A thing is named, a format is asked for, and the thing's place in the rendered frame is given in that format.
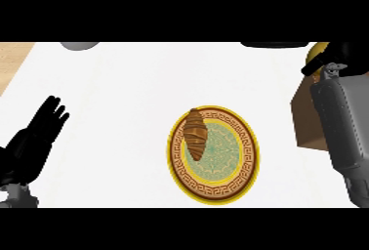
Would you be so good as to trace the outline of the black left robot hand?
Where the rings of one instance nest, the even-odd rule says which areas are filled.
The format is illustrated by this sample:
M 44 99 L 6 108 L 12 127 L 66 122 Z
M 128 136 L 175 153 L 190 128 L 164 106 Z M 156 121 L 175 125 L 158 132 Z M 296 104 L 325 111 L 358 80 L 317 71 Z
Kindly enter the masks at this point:
M 51 144 L 69 118 L 59 103 L 59 98 L 47 97 L 28 127 L 16 133 L 7 145 L 0 146 L 0 187 L 26 185 L 38 177 Z

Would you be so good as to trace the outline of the yellow rimmed patterned plate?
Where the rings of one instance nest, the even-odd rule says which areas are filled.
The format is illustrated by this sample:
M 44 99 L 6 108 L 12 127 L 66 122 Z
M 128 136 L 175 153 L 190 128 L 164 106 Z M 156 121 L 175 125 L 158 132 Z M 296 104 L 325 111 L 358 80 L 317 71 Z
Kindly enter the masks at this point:
M 175 184 L 199 202 L 233 202 L 249 190 L 260 172 L 260 146 L 243 118 L 215 105 L 195 107 L 208 127 L 208 141 L 195 161 L 183 137 L 184 119 L 175 121 L 167 140 L 167 164 Z

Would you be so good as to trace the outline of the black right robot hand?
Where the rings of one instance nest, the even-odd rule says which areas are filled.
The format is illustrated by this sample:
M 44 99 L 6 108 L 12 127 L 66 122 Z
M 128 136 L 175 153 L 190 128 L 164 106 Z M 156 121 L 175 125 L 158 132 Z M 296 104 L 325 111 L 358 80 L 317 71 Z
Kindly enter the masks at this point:
M 329 63 L 345 64 L 339 76 L 361 75 L 369 71 L 369 44 L 366 42 L 330 42 L 326 49 L 313 57 L 301 68 L 310 76 Z

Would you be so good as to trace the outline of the brown croissant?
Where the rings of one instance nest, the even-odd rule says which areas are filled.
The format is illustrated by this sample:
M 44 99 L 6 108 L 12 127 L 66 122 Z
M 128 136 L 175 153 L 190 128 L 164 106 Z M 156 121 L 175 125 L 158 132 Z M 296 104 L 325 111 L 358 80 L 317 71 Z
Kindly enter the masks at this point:
M 208 141 L 208 127 L 201 112 L 192 108 L 184 119 L 183 137 L 195 161 L 199 161 Z

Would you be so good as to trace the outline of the brown cardboard box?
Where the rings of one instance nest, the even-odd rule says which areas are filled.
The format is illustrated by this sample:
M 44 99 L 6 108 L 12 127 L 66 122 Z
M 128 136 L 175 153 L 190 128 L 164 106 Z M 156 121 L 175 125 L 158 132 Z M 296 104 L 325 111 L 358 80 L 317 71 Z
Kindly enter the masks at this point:
M 291 114 L 296 145 L 327 151 L 320 117 L 314 108 L 310 87 L 316 83 L 314 75 L 304 76 L 291 99 Z

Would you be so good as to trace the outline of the grey rounded object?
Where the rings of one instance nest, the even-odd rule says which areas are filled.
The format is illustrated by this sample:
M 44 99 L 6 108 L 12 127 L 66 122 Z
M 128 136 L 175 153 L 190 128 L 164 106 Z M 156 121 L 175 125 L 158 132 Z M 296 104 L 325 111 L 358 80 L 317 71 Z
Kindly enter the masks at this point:
M 84 51 L 96 46 L 96 42 L 62 42 L 62 46 L 71 51 Z

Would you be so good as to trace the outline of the black rounded object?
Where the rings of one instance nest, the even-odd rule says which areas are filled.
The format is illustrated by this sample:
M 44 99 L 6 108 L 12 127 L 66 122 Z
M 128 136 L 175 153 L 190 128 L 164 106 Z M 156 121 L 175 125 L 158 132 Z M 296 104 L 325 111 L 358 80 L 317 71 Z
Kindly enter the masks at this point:
M 282 48 L 301 48 L 308 45 L 308 42 L 240 42 L 245 47 L 282 49 Z

